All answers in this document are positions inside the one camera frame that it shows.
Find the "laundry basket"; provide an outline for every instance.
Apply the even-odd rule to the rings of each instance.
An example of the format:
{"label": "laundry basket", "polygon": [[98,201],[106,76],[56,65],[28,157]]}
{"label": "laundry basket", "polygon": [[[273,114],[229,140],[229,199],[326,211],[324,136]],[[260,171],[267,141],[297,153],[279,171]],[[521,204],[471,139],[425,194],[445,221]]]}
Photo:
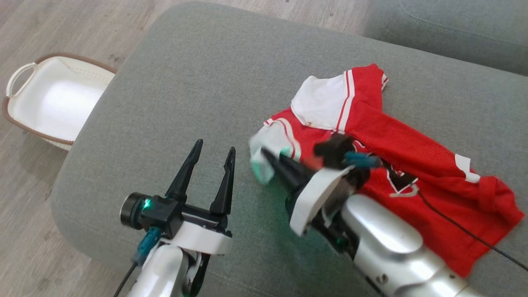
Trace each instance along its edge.
{"label": "laundry basket", "polygon": [[[33,72],[13,93],[17,79]],[[4,116],[44,140],[70,149],[114,77],[112,67],[72,54],[51,54],[20,67],[7,84]]]}

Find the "red jersey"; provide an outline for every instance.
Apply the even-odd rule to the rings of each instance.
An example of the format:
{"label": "red jersey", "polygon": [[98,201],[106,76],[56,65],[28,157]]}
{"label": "red jersey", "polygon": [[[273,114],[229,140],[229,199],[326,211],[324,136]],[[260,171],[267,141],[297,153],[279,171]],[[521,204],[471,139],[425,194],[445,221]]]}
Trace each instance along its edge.
{"label": "red jersey", "polygon": [[289,152],[300,160],[311,157],[314,145],[332,133],[352,136],[356,151],[372,153],[384,163],[383,168],[371,170],[360,192],[416,228],[431,250],[466,277],[489,248],[431,210],[418,190],[440,212],[492,245],[524,214],[514,193],[497,177],[479,176],[470,168],[469,158],[384,114],[381,94],[386,82],[375,64],[331,79],[309,77],[291,107],[273,115],[259,133],[280,125],[284,129],[275,131],[284,134],[268,139],[282,137],[282,145],[290,143]]}

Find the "fabric upholstery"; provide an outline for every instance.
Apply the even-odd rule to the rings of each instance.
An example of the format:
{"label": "fabric upholstery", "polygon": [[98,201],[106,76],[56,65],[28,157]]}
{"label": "fabric upholstery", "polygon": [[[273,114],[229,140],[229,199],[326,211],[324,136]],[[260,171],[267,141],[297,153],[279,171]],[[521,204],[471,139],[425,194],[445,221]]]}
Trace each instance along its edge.
{"label": "fabric upholstery", "polygon": [[[126,270],[144,232],[119,221],[123,199],[163,194],[198,138],[200,161],[188,203],[208,207],[222,165],[237,149],[229,229],[231,254],[212,258],[201,296],[377,296],[345,257],[315,231],[289,229],[285,191],[251,173],[249,137],[286,108],[310,75],[329,78],[377,63],[389,77],[384,110],[495,174],[528,211],[526,77],[438,55],[192,3],[170,9],[119,69],[88,118],[52,192],[53,215],[78,250]],[[523,262],[528,226],[500,247]],[[489,253],[470,280],[489,295],[513,297],[528,284]]]}
{"label": "fabric upholstery", "polygon": [[364,36],[528,75],[528,2],[374,0]]}

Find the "wooden floor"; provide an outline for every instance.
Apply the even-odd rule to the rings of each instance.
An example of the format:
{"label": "wooden floor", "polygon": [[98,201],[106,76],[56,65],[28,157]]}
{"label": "wooden floor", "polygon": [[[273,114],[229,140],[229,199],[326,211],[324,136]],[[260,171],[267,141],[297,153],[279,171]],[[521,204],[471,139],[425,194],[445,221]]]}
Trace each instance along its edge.
{"label": "wooden floor", "polygon": [[[0,86],[51,52],[119,69],[152,22],[180,0],[0,0]],[[361,34],[368,0],[211,1]],[[61,237],[48,196],[66,151],[0,117],[0,296],[111,296],[122,271]]]}

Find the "blue connector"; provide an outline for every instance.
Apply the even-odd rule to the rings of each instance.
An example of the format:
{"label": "blue connector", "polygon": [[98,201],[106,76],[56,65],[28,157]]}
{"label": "blue connector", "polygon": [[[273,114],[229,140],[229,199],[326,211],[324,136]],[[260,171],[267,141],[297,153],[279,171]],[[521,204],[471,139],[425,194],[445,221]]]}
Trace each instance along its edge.
{"label": "blue connector", "polygon": [[354,165],[357,168],[377,168],[381,167],[380,158],[364,153],[346,152],[345,162],[347,166]]}
{"label": "blue connector", "polygon": [[137,246],[137,252],[132,261],[137,263],[138,266],[142,266],[147,260],[148,253],[156,246],[158,241],[162,237],[162,230],[158,227],[150,227],[147,234]]}

